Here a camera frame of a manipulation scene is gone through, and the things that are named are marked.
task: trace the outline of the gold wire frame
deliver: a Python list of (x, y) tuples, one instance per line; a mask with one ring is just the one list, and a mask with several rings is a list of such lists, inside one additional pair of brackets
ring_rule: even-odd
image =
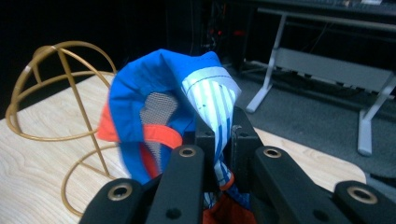
[[(111, 67), (111, 71), (106, 72), (106, 71), (96, 70), (96, 68), (94, 68), (90, 63), (88, 63), (87, 61), (82, 59), (80, 56), (78, 56), (77, 54), (75, 54), (74, 52), (69, 50), (70, 48), (75, 48), (75, 47), (89, 48), (89, 49), (93, 49), (93, 50), (99, 52), (106, 58), (107, 62), (109, 63), (109, 65)], [(42, 63), (45, 59), (47, 59), (50, 55), (55, 54), (55, 53), (58, 54), (58, 56), (61, 60), (62, 67), (64, 69), (64, 74), (59, 75), (57, 77), (51, 77), (47, 80), (41, 80), (41, 76), (38, 71), (38, 65), (40, 63)], [(85, 65), (85, 67), (88, 70), (72, 72), (69, 62), (67, 61), (66, 55), (76, 59), (78, 62)], [(86, 154), (81, 159), (79, 159), (78, 161), (75, 162), (75, 164), (70, 168), (70, 170), (67, 172), (66, 176), (64, 177), (64, 181), (62, 183), (62, 189), (61, 189), (62, 201), (64, 203), (64, 206), (70, 212), (72, 212), (73, 214), (75, 214), (79, 217), (82, 217), (82, 212), (79, 212), (77, 209), (75, 209), (70, 204), (70, 202), (67, 199), (67, 195), (66, 195), (66, 186), (67, 186), (67, 182), (70, 178), (70, 175), (75, 171), (75, 169), (79, 165), (82, 165), (84, 167), (87, 167), (87, 168), (95, 171), (96, 173), (98, 173), (100, 175), (104, 175), (110, 179), (115, 179), (115, 177), (112, 176), (107, 169), (105, 159), (102, 154), (102, 150), (106, 150), (106, 149), (115, 147), (116, 145), (112, 144), (110, 146), (99, 147), (99, 144), (95, 137), (95, 133), (97, 132), (97, 129), (92, 128), (92, 125), (88, 118), (87, 112), (84, 108), (84, 104), (82, 103), (81, 97), (79, 95), (78, 88), (76, 86), (76, 81), (75, 81), (74, 77), (97, 76), (109, 88), (110, 84), (108, 83), (108, 81), (106, 80), (106, 78), (104, 76), (115, 76), (116, 73), (117, 73), (116, 67), (115, 67), (114, 63), (111, 61), (110, 57), (103, 50), (99, 49), (98, 47), (96, 47), (93, 44), (90, 44), (87, 42), (82, 42), (82, 41), (66, 41), (66, 42), (63, 42), (63, 43), (60, 43), (60, 44), (57, 44), (54, 46), (44, 46), (44, 47), (41, 47), (35, 51), (32, 61), (30, 61), (28, 63), (28, 65), (26, 65), (26, 67), (21, 72), (21, 74), (17, 80), (17, 83), (15, 84), (14, 91), (12, 92), (10, 105), (7, 108), (7, 112), (6, 112), (7, 126), (12, 132), (16, 133), (17, 135), (19, 135), (21, 137), (35, 140), (35, 141), (40, 141), (40, 142), (69, 141), (69, 140), (75, 140), (75, 139), (79, 139), (79, 138), (86, 137), (86, 136), (89, 136), (91, 138), (93, 145), (94, 145), (94, 150), (89, 152), (88, 154)], [(34, 86), (24, 90), (24, 85), (25, 85), (27, 79), (32, 74), (35, 76), (36, 84)], [(68, 80), (70, 87), (74, 93), (74, 96), (77, 100), (78, 107), (81, 112), (81, 116), (84, 118), (85, 125), (87, 126), (87, 132), (78, 133), (78, 134), (69, 135), (69, 136), (63, 136), (63, 137), (44, 137), (44, 136), (35, 136), (35, 135), (31, 135), (29, 133), (24, 133), (23, 130), (21, 129), (21, 125), (18, 120), (18, 111), (20, 110), (20, 102), (24, 98), (26, 98), (28, 95), (32, 94), (33, 92), (38, 91), (44, 87), (47, 87), (48, 85), (50, 85), (52, 83), (55, 83), (55, 82), (61, 81), (61, 80), (65, 80), (65, 79)], [(99, 156), (99, 159), (100, 159), (100, 162), (102, 164), (104, 171), (94, 168), (87, 163), (84, 163), (84, 161), (86, 159), (88, 159), (93, 154), (97, 154)]]

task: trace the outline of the wire hat stand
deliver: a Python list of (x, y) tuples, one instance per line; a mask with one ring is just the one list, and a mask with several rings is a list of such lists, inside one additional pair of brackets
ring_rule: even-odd
[[(88, 63), (85, 59), (82, 57), (78, 56), (75, 52), (71, 51), (70, 49), (84, 49), (84, 52), (90, 50), (92, 52), (97, 52), (99, 53), (99, 56), (103, 57), (108, 65), (109, 65), (109, 70), (110, 71), (99, 71), (95, 67), (93, 67), (90, 63)], [(59, 57), (62, 69), (64, 71), (64, 74), (56, 76), (56, 77), (50, 77), (48, 79), (43, 80), (42, 76), (39, 72), (38, 66), (48, 59), (49, 56), (52, 57)], [(79, 63), (79, 67), (83, 67), (81, 71), (77, 72), (72, 72), (72, 66), (70, 64), (69, 59), (74, 59), (74, 61), (77, 61)], [(61, 194), (62, 194), (62, 201), (64, 203), (64, 206), (73, 214), (82, 217), (82, 212), (78, 211), (75, 207), (71, 205), (67, 198), (66, 194), (66, 187), (67, 183), (70, 179), (71, 174), (76, 170), (78, 166), (83, 166), (86, 167), (94, 172), (96, 172), (99, 175), (104, 175), (105, 177), (109, 179), (115, 179), (113, 175), (110, 174), (108, 171), (105, 158), (103, 156), (102, 151), (109, 149), (109, 148), (114, 148), (117, 145), (116, 144), (111, 144), (108, 146), (104, 147), (99, 147), (98, 141), (95, 137), (95, 134), (97, 132), (97, 129), (92, 127), (92, 123), (90, 122), (88, 113), (86, 111), (86, 108), (84, 107), (83, 100), (81, 98), (81, 95), (78, 91), (78, 86), (76, 82), (76, 77), (98, 77), (105, 85), (107, 88), (109, 88), (110, 84), (107, 81), (105, 76), (112, 76), (114, 77), (116, 74), (116, 67), (114, 63), (111, 61), (110, 57), (101, 49), (96, 47), (93, 44), (87, 43), (87, 42), (82, 42), (82, 41), (66, 41), (54, 46), (44, 46), (39, 48), (38, 50), (35, 51), (33, 55), (32, 61), (30, 61), (27, 66), (23, 69), (21, 72), (15, 88), (12, 92), (11, 96), (11, 101), (10, 105), (7, 108), (6, 112), (6, 120), (7, 120), (7, 126), (8, 128), (14, 132), (15, 134), (30, 139), (30, 140), (35, 140), (39, 142), (62, 142), (62, 141), (70, 141), (70, 140), (77, 140), (83, 137), (89, 137), (92, 140), (92, 143), (94, 145), (94, 150), (89, 152), (88, 154), (85, 154), (82, 158), (77, 160), (74, 165), (69, 169), (67, 174), (64, 177), (63, 183), (62, 183), (62, 189), (61, 189)], [(27, 83), (27, 80), (29, 78), (33, 78), (35, 80), (35, 84), (30, 87), (25, 87), (25, 84)], [(86, 131), (82, 133), (75, 133), (75, 134), (70, 134), (66, 136), (56, 136), (56, 137), (48, 137), (48, 136), (37, 136), (32, 133), (26, 133), (23, 131), (21, 127), (21, 121), (18, 116), (18, 112), (21, 111), (21, 102), (29, 95), (32, 93), (41, 90), (45, 87), (48, 87), (50, 84), (53, 84), (55, 82), (59, 81), (67, 81), (68, 85), (70, 86), (74, 98), (76, 98), (80, 116), (82, 116), (84, 120), (84, 126), (86, 126)], [(87, 162), (85, 162), (90, 156), (97, 154), (99, 159), (100, 159), (100, 164), (102, 169), (98, 169), (93, 167), (92, 165), (89, 165)]]

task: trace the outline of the gray carpet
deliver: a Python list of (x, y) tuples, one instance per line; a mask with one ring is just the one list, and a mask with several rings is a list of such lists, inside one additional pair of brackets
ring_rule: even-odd
[[(241, 77), (227, 69), (243, 91), (236, 105), (245, 109), (262, 86), (264, 73)], [(357, 151), (359, 109), (370, 103), (371, 94), (332, 90), (332, 85), (297, 76), (274, 77), (274, 86), (257, 111), (247, 113), (255, 127), (350, 161), (367, 174), (396, 177), (396, 101), (387, 101), (373, 119), (374, 153), (363, 157)], [(320, 92), (326, 88), (331, 94)]]

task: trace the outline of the wooden surface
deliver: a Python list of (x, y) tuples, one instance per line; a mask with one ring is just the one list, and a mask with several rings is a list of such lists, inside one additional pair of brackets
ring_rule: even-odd
[[(92, 77), (78, 84), (91, 123), (97, 124), (107, 88)], [(63, 136), (85, 131), (71, 90), (61, 91), (20, 112), (22, 128), (42, 136)], [(270, 133), (256, 130), (265, 145), (281, 147), (297, 160), (311, 178), (332, 190), (342, 180), (365, 182), (355, 165), (295, 144)], [(90, 138), (61, 143), (36, 142), (21, 138), (0, 121), (0, 223), (77, 223), (61, 199), (61, 185), (73, 164), (93, 149)], [(109, 171), (115, 177), (128, 176), (117, 149), (104, 152)], [(88, 163), (100, 167), (97, 156)], [(77, 210), (83, 211), (95, 193), (109, 179), (78, 167), (71, 175), (67, 196)]]

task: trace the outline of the desk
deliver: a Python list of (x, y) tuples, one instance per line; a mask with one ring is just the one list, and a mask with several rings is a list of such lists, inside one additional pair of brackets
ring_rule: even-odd
[(286, 68), (334, 83), (378, 92), (375, 102), (362, 109), (359, 120), (358, 151), (363, 156), (372, 154), (371, 120), (396, 87), (394, 71), (280, 47), (287, 18), (324, 21), (367, 29), (396, 32), (396, 4), (373, 6), (360, 1), (306, 1), (306, 0), (224, 0), (230, 4), (257, 7), (259, 13), (281, 17), (262, 88), (247, 105), (247, 112), (256, 111), (268, 91), (275, 67)]
[[(107, 88), (96, 77), (78, 84), (81, 97), (92, 124), (97, 124)], [(71, 90), (61, 91), (50, 98), (20, 112), (26, 131), (43, 133), (51, 124), (62, 129), (51, 129), (53, 134), (78, 132), (79, 124)], [(61, 185), (69, 168), (80, 157), (93, 149), (92, 141), (83, 138), (62, 143), (43, 143), (23, 139), (0, 121), (0, 223), (76, 223), (78, 217), (63, 205)], [(363, 171), (356, 165), (295, 144), (261, 130), (256, 130), (265, 145), (280, 147), (302, 166), (311, 178), (325, 189), (332, 190), (342, 180), (365, 183)], [(104, 152), (109, 172), (115, 177), (127, 176), (116, 149)], [(99, 159), (89, 163), (100, 167)], [(67, 187), (72, 205), (81, 211), (108, 179), (79, 167), (71, 175)]]

